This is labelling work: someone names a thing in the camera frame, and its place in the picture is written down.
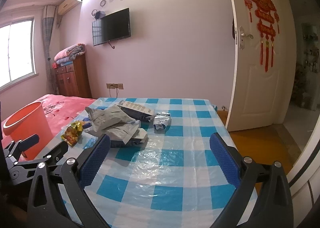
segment folded blanket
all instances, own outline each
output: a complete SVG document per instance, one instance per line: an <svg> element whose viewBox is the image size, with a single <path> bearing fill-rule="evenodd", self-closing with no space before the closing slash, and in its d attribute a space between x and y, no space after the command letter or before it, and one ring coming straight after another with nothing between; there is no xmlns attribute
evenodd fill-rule
<svg viewBox="0 0 320 228"><path fill-rule="evenodd" d="M76 45L72 45L67 47L66 49L60 51L57 53L57 55L54 57L55 61L58 61L59 59L71 56L71 55L75 55L77 53L80 52L85 52L85 45L84 44L76 44Z"/></svg>
<svg viewBox="0 0 320 228"><path fill-rule="evenodd" d="M58 61L56 61L56 63L57 64L63 64L63 63L66 63L66 62L73 61L74 59L76 59L77 56L85 54L85 51L86 50L84 50L83 52L75 53L75 54L72 54L72 55L67 56L65 58L59 59Z"/></svg>

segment plastic tablecloth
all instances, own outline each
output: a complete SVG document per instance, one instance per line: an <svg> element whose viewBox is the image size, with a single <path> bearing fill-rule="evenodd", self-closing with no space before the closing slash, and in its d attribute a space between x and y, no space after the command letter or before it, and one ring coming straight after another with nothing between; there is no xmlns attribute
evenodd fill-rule
<svg viewBox="0 0 320 228"><path fill-rule="evenodd" d="M125 98L99 98L91 108L105 109ZM208 228L228 203L235 187L229 184L209 146L218 132L229 146L234 143L215 106L202 99L127 98L155 112L169 112L171 125L155 133L142 123L148 141L129 148L110 149L95 179L85 192L113 228ZM88 114L83 111L74 121ZM41 151L46 154L61 142L67 126ZM96 137L82 134L58 164L78 157ZM81 223L63 185L60 191L73 221ZM245 222L257 199L254 190L239 223Z"/></svg>

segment white door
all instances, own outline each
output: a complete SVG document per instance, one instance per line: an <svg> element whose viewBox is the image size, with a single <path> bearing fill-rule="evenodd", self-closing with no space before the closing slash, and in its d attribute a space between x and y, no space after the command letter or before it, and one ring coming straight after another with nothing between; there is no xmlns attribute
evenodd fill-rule
<svg viewBox="0 0 320 228"><path fill-rule="evenodd" d="M280 48L285 43L279 37L278 25L280 34L285 31L281 26L283 14L279 0L232 0L232 6L237 33L236 60L226 127L228 131L235 131L268 126L277 116L284 73L280 61L285 54ZM268 39L265 33L262 37L259 27L269 33Z"/></svg>

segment television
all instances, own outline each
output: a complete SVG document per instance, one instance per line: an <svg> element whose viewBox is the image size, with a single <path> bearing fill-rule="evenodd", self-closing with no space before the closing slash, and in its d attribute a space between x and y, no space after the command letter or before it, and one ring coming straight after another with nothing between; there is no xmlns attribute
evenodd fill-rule
<svg viewBox="0 0 320 228"><path fill-rule="evenodd" d="M104 16L92 22L93 45L131 36L129 8Z"/></svg>

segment cabinet door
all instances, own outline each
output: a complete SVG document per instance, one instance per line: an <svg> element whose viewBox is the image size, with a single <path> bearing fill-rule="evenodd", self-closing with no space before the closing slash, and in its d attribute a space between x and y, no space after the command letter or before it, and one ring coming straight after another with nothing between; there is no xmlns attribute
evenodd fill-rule
<svg viewBox="0 0 320 228"><path fill-rule="evenodd" d="M66 91L66 82L63 79L63 74L56 75L56 79L57 79L59 94L63 95L63 96L68 96L67 91Z"/></svg>
<svg viewBox="0 0 320 228"><path fill-rule="evenodd" d="M66 85L68 96L79 96L76 76L74 72L64 73L63 78Z"/></svg>

